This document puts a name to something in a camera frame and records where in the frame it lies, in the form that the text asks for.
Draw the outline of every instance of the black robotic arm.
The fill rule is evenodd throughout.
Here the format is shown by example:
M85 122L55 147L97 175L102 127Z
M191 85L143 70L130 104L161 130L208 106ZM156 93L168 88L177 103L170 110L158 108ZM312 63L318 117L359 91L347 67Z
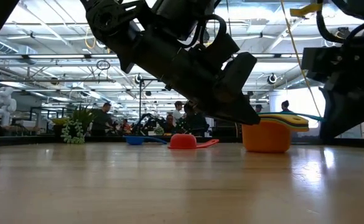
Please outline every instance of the black robotic arm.
M218 1L158 0L152 8L144 0L81 2L93 35L117 54L124 72L139 65L207 116L259 123L259 116L241 92L257 59L248 52L231 59L239 48L226 33L225 21L213 14ZM211 19L220 23L220 30L205 47L205 24ZM181 43L194 29L192 43Z

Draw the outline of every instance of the white robot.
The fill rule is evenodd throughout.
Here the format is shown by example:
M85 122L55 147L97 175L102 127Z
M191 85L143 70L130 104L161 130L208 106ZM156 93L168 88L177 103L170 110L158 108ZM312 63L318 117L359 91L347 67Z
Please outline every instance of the white robot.
M17 102L12 99L13 88L1 87L0 88L0 116L2 116L1 126L8 126L10 123L10 113L16 111Z

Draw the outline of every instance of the white shirt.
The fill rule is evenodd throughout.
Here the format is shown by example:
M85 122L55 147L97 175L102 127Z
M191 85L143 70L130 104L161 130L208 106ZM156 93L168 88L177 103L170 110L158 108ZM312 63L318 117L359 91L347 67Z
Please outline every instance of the white shirt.
M174 126L176 126L176 121L182 117L182 114L178 110L174 110L172 116L174 117Z

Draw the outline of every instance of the orange container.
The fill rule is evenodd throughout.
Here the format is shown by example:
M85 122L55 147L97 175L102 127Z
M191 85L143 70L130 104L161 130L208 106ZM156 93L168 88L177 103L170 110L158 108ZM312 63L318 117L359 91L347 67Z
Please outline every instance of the orange container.
M291 145L291 130L283 124L262 120L242 127L243 144L248 152L283 153Z

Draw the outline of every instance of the wooden table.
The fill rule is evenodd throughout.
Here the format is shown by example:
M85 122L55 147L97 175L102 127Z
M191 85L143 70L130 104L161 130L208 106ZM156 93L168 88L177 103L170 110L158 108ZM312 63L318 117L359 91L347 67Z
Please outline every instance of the wooden table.
M364 149L0 147L0 223L364 223Z

